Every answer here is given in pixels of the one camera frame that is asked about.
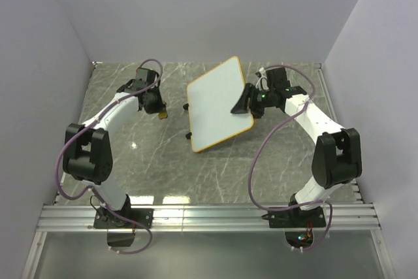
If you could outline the yellow-framed whiteboard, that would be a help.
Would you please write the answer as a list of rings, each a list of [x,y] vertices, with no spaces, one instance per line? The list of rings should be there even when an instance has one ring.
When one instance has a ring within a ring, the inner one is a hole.
[[[233,56],[187,85],[191,149],[207,150],[254,126],[249,112],[232,114],[245,86],[240,60]]]

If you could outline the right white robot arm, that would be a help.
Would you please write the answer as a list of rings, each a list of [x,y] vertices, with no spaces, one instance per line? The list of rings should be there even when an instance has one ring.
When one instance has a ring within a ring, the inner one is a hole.
[[[260,118],[266,108],[272,107],[280,109],[288,117],[268,133],[258,148],[249,168],[248,191],[252,191],[256,162],[271,136],[285,124],[296,121],[315,144],[310,179],[294,194],[287,207],[265,207],[254,197],[251,201],[267,211],[269,216],[288,213],[289,221],[301,227],[310,221],[312,210],[326,203],[338,188],[362,174],[361,138],[356,129],[344,128],[330,119],[300,86],[271,87],[261,91],[247,83],[231,113],[251,113],[253,117]]]

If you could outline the yellow bone-shaped eraser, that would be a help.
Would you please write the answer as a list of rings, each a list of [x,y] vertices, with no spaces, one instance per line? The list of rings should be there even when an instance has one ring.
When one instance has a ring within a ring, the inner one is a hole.
[[[158,118],[159,118],[160,120],[163,120],[163,119],[168,118],[168,114],[167,114],[167,112],[160,112],[160,113],[158,114]]]

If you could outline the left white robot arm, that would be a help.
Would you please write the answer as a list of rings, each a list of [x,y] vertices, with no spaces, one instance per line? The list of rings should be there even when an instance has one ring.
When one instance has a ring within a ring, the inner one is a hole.
[[[82,124],[70,124],[60,153],[63,171],[83,182],[98,198],[105,216],[117,228],[127,227],[134,217],[131,201],[112,178],[111,138],[138,111],[167,117],[159,91],[159,79],[131,79],[98,114]]]

